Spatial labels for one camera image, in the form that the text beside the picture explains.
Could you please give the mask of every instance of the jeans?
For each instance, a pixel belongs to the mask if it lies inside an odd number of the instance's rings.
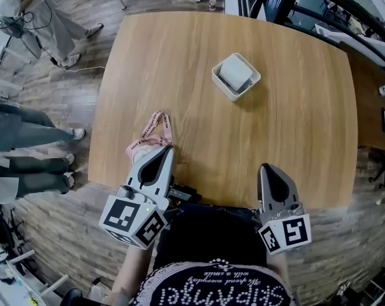
[[[55,128],[51,119],[42,111],[0,104],[0,112],[21,116],[22,125],[13,144],[13,149],[43,145],[60,140],[67,141],[74,137],[72,129],[69,133]]]
[[[17,198],[27,194],[44,191],[69,191],[69,181],[64,173],[68,171],[69,162],[65,157],[39,160],[35,157],[7,157],[10,167],[0,166],[0,177],[18,177]]]

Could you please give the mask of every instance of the white tissue box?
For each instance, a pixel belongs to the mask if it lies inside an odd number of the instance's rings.
[[[246,81],[243,86],[236,91],[223,78],[221,78],[219,73],[224,61],[227,59],[212,68],[212,80],[231,101],[236,101],[247,93],[249,89],[251,89],[261,79],[261,74],[259,74],[259,72],[240,54],[234,53],[233,55],[239,58],[252,71],[252,75],[249,77],[248,81]]]

